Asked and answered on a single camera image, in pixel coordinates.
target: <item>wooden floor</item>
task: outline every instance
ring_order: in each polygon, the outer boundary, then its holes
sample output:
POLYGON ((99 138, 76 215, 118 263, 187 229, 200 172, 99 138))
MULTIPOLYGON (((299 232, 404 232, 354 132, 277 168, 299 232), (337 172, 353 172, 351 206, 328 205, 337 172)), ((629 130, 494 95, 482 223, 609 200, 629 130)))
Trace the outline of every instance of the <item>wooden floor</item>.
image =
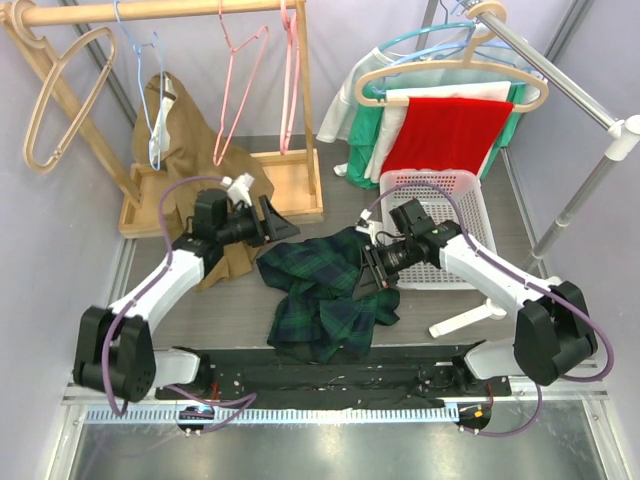
MULTIPOLYGON (((253 140, 243 146, 250 151, 277 150, 273 145, 253 140)), ((333 173, 332 167, 348 157, 344 143, 317 142, 325 221, 304 225, 294 240, 328 236, 352 225, 362 209, 378 195, 354 187, 333 173)), ((483 181, 489 218, 498 253, 518 264, 528 252, 529 241, 511 189, 504 163, 498 157, 483 181)), ((128 288, 151 272, 164 256, 162 239, 137 241, 128 288)), ((276 305, 284 293, 264 285, 257 270, 236 280, 219 283, 205 292, 190 292, 169 312, 154 334, 156 348, 172 345, 197 349, 265 347, 276 305)), ((392 326, 376 326, 374 344, 461 344, 510 335, 513 321, 486 320, 434 340, 427 328, 434 323, 479 306, 484 297, 476 291, 425 292, 403 290, 398 309, 400 321, 392 326)))

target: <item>gray wall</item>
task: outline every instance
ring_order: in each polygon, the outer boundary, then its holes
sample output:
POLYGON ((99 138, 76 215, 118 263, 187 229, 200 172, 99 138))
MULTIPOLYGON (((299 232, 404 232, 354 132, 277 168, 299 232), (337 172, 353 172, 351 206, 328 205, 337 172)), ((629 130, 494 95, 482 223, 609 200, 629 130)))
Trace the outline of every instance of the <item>gray wall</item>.
MULTIPOLYGON (((52 31, 60 49, 74 38, 71 27, 52 31)), ((4 31, 0 64, 0 478, 28 480, 43 478, 41 461, 50 458, 80 315, 106 300, 122 195, 81 139, 51 173, 27 168, 22 144, 42 84, 4 31)), ((65 75, 86 95, 97 71, 83 56, 65 75)), ((45 116, 39 159, 49 157, 69 123, 55 102, 45 116)), ((130 129, 108 92, 91 116, 130 161, 130 129)))
MULTIPOLYGON (((599 0, 558 62, 615 116, 640 113, 640 3, 599 0), (614 15, 613 12, 624 12, 614 15)), ((563 208, 609 144, 605 132, 554 89, 530 114, 512 144, 517 178, 538 237, 563 208)), ((592 317, 611 338, 617 364, 607 379, 624 417, 623 439, 640 444, 638 285, 640 151, 614 169, 556 243, 546 264, 582 287, 592 317)), ((628 453, 637 448, 627 449, 628 453)))
MULTIPOLYGON (((104 0, 80 0, 80 3, 103 3, 104 0)), ((445 0, 445 5, 455 5, 445 0)), ((571 0, 504 0, 509 11, 509 24, 536 48, 544 49, 553 37, 571 0)), ((427 0, 308 0, 307 21, 311 52, 311 89, 313 124, 317 131, 334 95, 353 65, 377 45, 419 28, 427 0)), ((463 17, 452 17, 461 21, 463 17)), ((436 22, 444 21, 443 10, 436 22)), ((237 135, 274 135, 279 132, 282 110, 285 32, 280 12, 226 15, 235 44, 252 35, 261 25, 270 27, 271 37, 263 63, 258 71, 245 111, 240 118, 237 135)), ((180 78, 215 129, 220 125, 220 109, 227 75, 229 52, 217 16, 174 18, 145 22, 128 22, 138 43, 149 41, 156 30, 164 44, 165 68, 180 78)), ((136 84, 137 62, 126 38, 117 29, 122 47, 116 66, 134 105, 140 104, 136 84)), ((415 40, 399 45, 406 51, 415 40)), ((232 123, 251 72, 258 45, 247 47, 236 55, 232 97, 227 125, 232 123)), ((146 49, 143 56, 143 82, 158 72, 155 53, 146 49)), ((302 133, 302 115, 297 116, 296 133, 302 133)))

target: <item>beige hanger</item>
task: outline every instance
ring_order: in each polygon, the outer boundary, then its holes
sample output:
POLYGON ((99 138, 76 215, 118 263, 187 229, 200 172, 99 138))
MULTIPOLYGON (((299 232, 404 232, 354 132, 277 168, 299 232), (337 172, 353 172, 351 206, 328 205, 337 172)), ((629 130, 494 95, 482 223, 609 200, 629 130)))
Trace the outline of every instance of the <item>beige hanger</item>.
MULTIPOLYGON (((467 12, 467 16, 469 19, 475 18, 480 13, 491 12, 496 15, 503 22, 506 21, 507 13, 504 6, 500 2, 484 2, 481 4, 472 7, 469 12, 467 12)), ((509 76, 515 78, 517 80, 522 80, 527 82, 528 84, 536 87, 540 91, 540 95, 537 99, 532 101, 531 103, 527 103, 524 105, 516 105, 513 109, 514 112, 525 113, 535 110, 540 105, 544 103, 544 101, 549 96, 549 87, 548 85, 541 80, 540 78, 531 75, 530 73, 524 72, 522 70, 518 70, 517 68, 510 67, 508 65, 500 65, 496 63, 489 62, 479 62, 472 60, 473 54, 478 48, 479 45, 487 42, 491 38, 493 38, 494 33, 488 32, 484 35, 473 36, 469 41, 469 45, 465 49, 464 58, 462 60, 434 60, 434 61, 425 61, 425 62, 413 62, 407 63, 404 65, 394 65, 392 67, 385 67, 379 70, 375 70, 373 72, 367 73, 360 77, 356 82, 355 86, 355 96, 358 103, 367 107, 386 107, 386 106, 394 106, 394 107, 406 107, 409 105, 409 97, 399 97, 394 98, 392 100, 377 100, 374 98, 367 98, 363 94, 363 89, 366 85, 378 78, 386 77, 389 75, 397 75, 399 73, 407 73, 407 72, 418 72, 423 70, 435 70, 435 69, 450 69, 450 70, 483 70, 487 72, 499 73, 505 76, 509 76)))
POLYGON ((113 32, 107 27, 100 27, 95 30, 91 30, 79 37, 67 49, 67 51, 62 54, 62 56, 58 57, 57 53, 52 48, 50 48, 50 44, 44 39, 44 37, 36 38, 35 35, 33 35, 33 32, 25 28, 22 23, 22 12, 25 9, 31 8, 33 6, 35 6, 35 4, 31 0, 16 0, 11 5, 11 20, 14 29, 16 30, 16 33, 21 38, 21 40, 33 48, 46 50, 53 63, 51 70, 47 75, 47 78, 44 80, 42 90, 40 91, 36 106, 33 110, 23 150, 24 159, 31 170, 37 173, 47 173, 56 166, 58 160, 60 160, 64 152, 69 147, 69 144, 73 140, 73 137, 80 129, 82 122, 84 122, 87 115, 89 114, 89 110, 91 110, 91 107, 93 107, 93 104, 98 98, 100 90, 102 89, 105 81, 107 80, 107 77, 109 76, 109 73, 111 72, 117 49, 113 32), (45 163, 38 163, 33 155, 34 145, 36 143, 38 131, 40 130, 40 123, 42 122, 45 108, 47 106, 47 103, 49 102, 49 98, 51 97, 56 82, 60 78, 60 74, 64 70, 64 67, 66 67, 67 64, 71 61, 71 59, 89 42, 92 42, 93 40, 104 36, 106 36, 111 43, 111 53, 107 58, 107 62, 102 68, 100 75, 98 76, 98 80, 93 86, 93 89, 89 93, 89 96, 85 100, 84 104, 78 111, 78 114, 71 122, 71 126, 62 137, 62 140, 58 144, 58 147, 54 150, 53 155, 51 155, 45 163))

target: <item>wooden tray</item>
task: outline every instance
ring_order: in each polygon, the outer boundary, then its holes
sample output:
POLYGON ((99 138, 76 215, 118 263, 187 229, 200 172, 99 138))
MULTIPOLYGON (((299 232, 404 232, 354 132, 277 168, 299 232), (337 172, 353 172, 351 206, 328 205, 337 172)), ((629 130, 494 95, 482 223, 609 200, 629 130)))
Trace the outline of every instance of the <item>wooden tray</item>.
MULTIPOLYGON (((279 152, 252 154, 264 168, 275 188, 271 203, 275 209, 295 224, 317 223, 324 220, 320 175, 315 175, 315 194, 309 191, 309 169, 306 150, 293 150, 286 155, 279 152)), ((314 172, 318 170, 318 152, 313 150, 314 172)), ((125 197, 120 213, 120 233, 125 238, 159 237, 158 203, 171 186, 166 172, 150 166, 134 164, 131 178, 140 188, 142 206, 136 209, 125 197)), ((164 203, 167 226, 180 225, 180 216, 172 195, 164 203)))

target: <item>dark green plaid cloth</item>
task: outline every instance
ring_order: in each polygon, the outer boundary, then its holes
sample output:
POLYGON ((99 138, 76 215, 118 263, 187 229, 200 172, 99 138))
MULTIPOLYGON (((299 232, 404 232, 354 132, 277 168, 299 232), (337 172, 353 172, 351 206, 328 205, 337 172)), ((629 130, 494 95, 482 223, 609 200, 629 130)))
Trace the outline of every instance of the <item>dark green plaid cloth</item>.
POLYGON ((366 235, 349 227, 331 237, 279 243, 258 258, 264 282, 288 292, 276 308, 269 345, 319 363, 328 362, 341 345, 355 354, 369 352, 374 324, 398 321, 400 293, 386 289, 351 299, 367 243, 366 235))

